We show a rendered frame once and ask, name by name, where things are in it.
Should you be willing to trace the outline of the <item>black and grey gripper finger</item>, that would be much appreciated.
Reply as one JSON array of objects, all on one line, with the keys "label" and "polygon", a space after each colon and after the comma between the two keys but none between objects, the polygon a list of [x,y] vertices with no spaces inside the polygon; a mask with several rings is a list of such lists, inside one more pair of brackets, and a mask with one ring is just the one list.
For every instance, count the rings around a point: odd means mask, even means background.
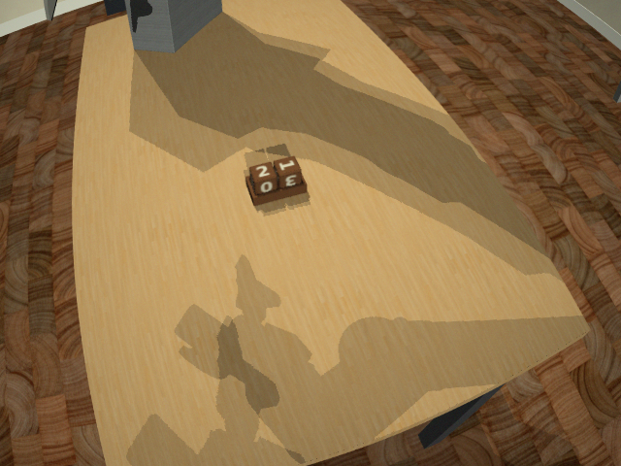
[{"label": "black and grey gripper finger", "polygon": [[52,20],[57,0],[44,0],[45,12],[47,20]]}]

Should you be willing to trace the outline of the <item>brown wooden tray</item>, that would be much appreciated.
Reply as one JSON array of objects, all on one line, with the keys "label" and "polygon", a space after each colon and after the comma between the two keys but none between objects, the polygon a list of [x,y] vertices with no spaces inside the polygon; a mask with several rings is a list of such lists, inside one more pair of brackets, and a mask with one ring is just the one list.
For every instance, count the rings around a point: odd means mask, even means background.
[{"label": "brown wooden tray", "polygon": [[303,177],[303,174],[302,174],[302,183],[300,184],[292,185],[292,186],[281,188],[281,189],[278,188],[277,190],[258,194],[258,195],[255,195],[253,191],[253,188],[250,182],[250,176],[245,177],[245,183],[246,183],[251,201],[253,203],[253,206],[262,205],[265,203],[277,201],[279,199],[283,199],[283,198],[287,198],[287,197],[291,197],[291,196],[295,196],[295,195],[299,195],[299,194],[307,192],[307,183]]}]

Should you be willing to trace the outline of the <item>brown wooden number cube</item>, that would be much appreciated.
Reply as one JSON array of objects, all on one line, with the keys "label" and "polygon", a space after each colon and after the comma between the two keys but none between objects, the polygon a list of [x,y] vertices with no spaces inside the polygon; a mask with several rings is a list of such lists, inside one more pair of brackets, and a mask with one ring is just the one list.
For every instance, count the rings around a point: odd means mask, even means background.
[{"label": "brown wooden number cube", "polygon": [[249,167],[249,175],[255,195],[278,189],[278,178],[272,162]]},{"label": "brown wooden number cube", "polygon": [[274,169],[279,189],[302,183],[302,170],[295,156],[274,160]]}]

